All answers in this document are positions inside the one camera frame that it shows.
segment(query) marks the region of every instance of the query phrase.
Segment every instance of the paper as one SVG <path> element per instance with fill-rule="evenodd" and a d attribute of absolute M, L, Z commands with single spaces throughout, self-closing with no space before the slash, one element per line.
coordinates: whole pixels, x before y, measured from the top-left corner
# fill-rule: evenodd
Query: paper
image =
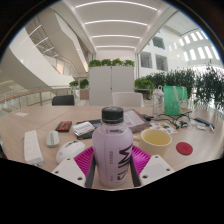
<path fill-rule="evenodd" d="M 74 133 L 78 136 L 88 133 L 90 131 L 93 131 L 95 129 L 95 127 L 89 122 L 83 122 L 81 124 L 76 124 L 72 128 L 73 128 Z"/>
<path fill-rule="evenodd" d="M 145 122 L 133 110 L 128 110 L 124 112 L 124 123 L 130 128 Z"/>
<path fill-rule="evenodd" d="M 168 134 L 174 134 L 177 133 L 177 131 L 175 129 L 173 129 L 172 127 L 170 127 L 167 123 L 165 122 L 160 122 L 160 123 L 150 123 L 152 125 L 152 127 L 150 127 L 150 129 L 159 129 L 162 130 Z"/>
<path fill-rule="evenodd" d="M 27 113 L 16 113 L 15 115 L 20 116 L 20 117 L 25 117 L 26 115 L 28 115 Z"/>

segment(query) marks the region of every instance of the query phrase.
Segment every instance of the plastic bottle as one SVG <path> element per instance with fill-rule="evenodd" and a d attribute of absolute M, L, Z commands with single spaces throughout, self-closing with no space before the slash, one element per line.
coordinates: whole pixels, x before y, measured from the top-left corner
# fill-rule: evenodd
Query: plastic bottle
<path fill-rule="evenodd" d="M 102 109 L 102 125 L 92 135 L 93 151 L 102 185 L 114 188 L 126 179 L 131 155 L 133 135 L 123 123 L 123 109 Z"/>
<path fill-rule="evenodd" d="M 155 89 L 153 92 L 153 117 L 155 120 L 164 111 L 163 98 L 164 98 L 164 93 L 162 91 L 162 86 L 158 86 L 158 89 Z"/>

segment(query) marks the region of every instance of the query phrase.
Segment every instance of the bottle label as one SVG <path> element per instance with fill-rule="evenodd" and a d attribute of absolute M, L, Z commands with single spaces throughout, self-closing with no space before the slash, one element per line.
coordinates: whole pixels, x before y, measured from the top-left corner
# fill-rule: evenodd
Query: bottle label
<path fill-rule="evenodd" d="M 132 132 L 108 136 L 95 130 L 92 140 L 100 182 L 112 188 L 121 185 L 132 155 Z"/>

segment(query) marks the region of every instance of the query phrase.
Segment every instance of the window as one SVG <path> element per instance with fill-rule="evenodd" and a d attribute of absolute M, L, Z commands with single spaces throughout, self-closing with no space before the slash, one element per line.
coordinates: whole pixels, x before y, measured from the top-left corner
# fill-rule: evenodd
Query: window
<path fill-rule="evenodd" d="M 194 33 L 191 33 L 191 37 L 193 38 L 194 41 L 198 40 Z"/>
<path fill-rule="evenodd" d="M 205 46 L 205 50 L 206 50 L 206 53 L 208 55 L 208 58 L 213 58 L 212 57 L 212 54 L 211 54 L 211 51 L 209 50 L 209 47 L 208 46 Z"/>
<path fill-rule="evenodd" d="M 190 43 L 190 40 L 189 40 L 188 36 L 185 36 L 184 39 L 185 39 L 185 41 L 186 41 L 187 44 Z"/>
<path fill-rule="evenodd" d="M 190 50 L 190 54 L 191 54 L 191 59 L 192 60 L 196 60 L 197 59 L 193 49 Z"/>
<path fill-rule="evenodd" d="M 204 39 L 199 32 L 196 32 L 196 34 L 198 35 L 198 37 L 199 37 L 200 40 L 203 40 Z"/>
<path fill-rule="evenodd" d="M 161 55 L 156 55 L 157 70 L 168 71 L 167 58 Z"/>
<path fill-rule="evenodd" d="M 179 41 L 180 41 L 180 45 L 181 45 L 181 46 L 184 46 L 184 42 L 183 42 L 183 40 L 180 39 Z"/>
<path fill-rule="evenodd" d="M 186 51 L 184 52 L 184 58 L 185 58 L 185 61 L 189 61 Z"/>
<path fill-rule="evenodd" d="M 205 33 L 203 32 L 203 31 L 201 31 L 202 32 L 202 34 L 204 35 L 204 37 L 206 38 L 206 39 L 208 39 L 208 37 L 205 35 Z"/>
<path fill-rule="evenodd" d="M 204 54 L 204 52 L 203 52 L 201 47 L 198 48 L 198 52 L 200 54 L 201 59 L 205 59 L 205 54 Z"/>
<path fill-rule="evenodd" d="M 153 41 L 153 44 L 154 44 L 155 47 L 165 49 L 162 38 L 153 37 L 152 41 Z"/>
<path fill-rule="evenodd" d="M 141 67 L 152 68 L 152 57 L 150 53 L 141 53 Z"/>
<path fill-rule="evenodd" d="M 214 52 L 214 55 L 215 55 L 216 59 L 220 60 L 216 49 L 214 47 L 211 47 L 211 48 L 212 48 L 212 50 Z"/>

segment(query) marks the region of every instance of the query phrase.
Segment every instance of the red coaster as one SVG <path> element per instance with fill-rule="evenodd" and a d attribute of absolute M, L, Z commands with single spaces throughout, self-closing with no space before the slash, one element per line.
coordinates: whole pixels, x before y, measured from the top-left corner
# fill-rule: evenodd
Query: red coaster
<path fill-rule="evenodd" d="M 183 155 L 190 155 L 193 152 L 192 146 L 186 142 L 179 142 L 176 146 L 176 149 Z"/>

